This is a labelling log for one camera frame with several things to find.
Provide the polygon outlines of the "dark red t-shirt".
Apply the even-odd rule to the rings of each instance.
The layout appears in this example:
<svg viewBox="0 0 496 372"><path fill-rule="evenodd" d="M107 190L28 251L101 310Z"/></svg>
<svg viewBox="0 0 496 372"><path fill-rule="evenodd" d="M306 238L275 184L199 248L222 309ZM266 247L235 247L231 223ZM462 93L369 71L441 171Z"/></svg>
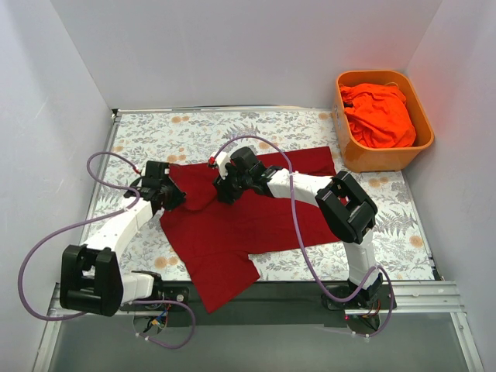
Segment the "dark red t-shirt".
<svg viewBox="0 0 496 372"><path fill-rule="evenodd" d="M232 205L221 203L216 175L206 164L171 166L170 177L185 200L160 218L209 313L259 279L251 254L299 247L289 200L246 191Z"/></svg>

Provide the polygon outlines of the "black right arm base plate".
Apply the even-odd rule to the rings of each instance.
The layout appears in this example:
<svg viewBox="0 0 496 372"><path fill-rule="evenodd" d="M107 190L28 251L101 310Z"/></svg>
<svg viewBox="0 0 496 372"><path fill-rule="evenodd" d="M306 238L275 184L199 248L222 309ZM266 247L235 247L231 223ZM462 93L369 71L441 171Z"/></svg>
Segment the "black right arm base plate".
<svg viewBox="0 0 496 372"><path fill-rule="evenodd" d="M325 285L325 288L337 298L345 298L353 292L346 281L331 281ZM358 294L348 302L334 301L326 294L322 294L321 303L330 310L359 310L362 312L373 312L378 308L388 310L391 303L391 290L388 285L382 284L371 300L366 300L363 295Z"/></svg>

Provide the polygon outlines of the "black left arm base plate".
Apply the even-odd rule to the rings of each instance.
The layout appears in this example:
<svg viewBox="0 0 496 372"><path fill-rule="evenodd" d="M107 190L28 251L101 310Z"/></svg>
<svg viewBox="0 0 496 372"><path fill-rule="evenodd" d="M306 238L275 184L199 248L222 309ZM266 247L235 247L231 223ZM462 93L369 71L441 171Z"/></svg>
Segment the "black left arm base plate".
<svg viewBox="0 0 496 372"><path fill-rule="evenodd" d="M165 287L163 289L160 289L158 291L158 298L160 300L175 301L186 305L189 301L189 294L190 291L188 287L172 286L172 287ZM172 312L184 311L184 308L180 305L169 304L169 303L167 304L161 303L157 305L157 309L160 309L161 311L164 311L167 308Z"/></svg>

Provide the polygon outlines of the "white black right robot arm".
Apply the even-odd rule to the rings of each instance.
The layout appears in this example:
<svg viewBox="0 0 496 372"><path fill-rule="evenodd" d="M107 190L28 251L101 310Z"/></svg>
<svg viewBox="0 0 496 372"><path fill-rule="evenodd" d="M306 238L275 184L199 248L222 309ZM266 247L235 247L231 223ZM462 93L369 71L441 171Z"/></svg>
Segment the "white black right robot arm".
<svg viewBox="0 0 496 372"><path fill-rule="evenodd" d="M377 301L383 280L372 243L377 206L351 174L312 176L280 166L265 167L261 162L250 169L229 163L213 185L218 200L230 205L252 190L319 208L331 233L343 242L352 302L368 308Z"/></svg>

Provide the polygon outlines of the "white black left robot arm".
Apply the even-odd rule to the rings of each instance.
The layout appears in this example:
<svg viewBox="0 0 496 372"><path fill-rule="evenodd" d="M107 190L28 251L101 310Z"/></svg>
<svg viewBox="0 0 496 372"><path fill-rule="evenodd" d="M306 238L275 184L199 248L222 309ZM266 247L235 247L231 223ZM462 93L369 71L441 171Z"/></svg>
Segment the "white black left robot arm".
<svg viewBox="0 0 496 372"><path fill-rule="evenodd" d="M119 267L125 248L158 211L185 202L186 193L168 175L136 179L123 195L119 214L111 217L80 246L62 254L60 305L83 313L112 316L125 304L139 301L149 310L165 299L161 276L150 271L123 274Z"/></svg>

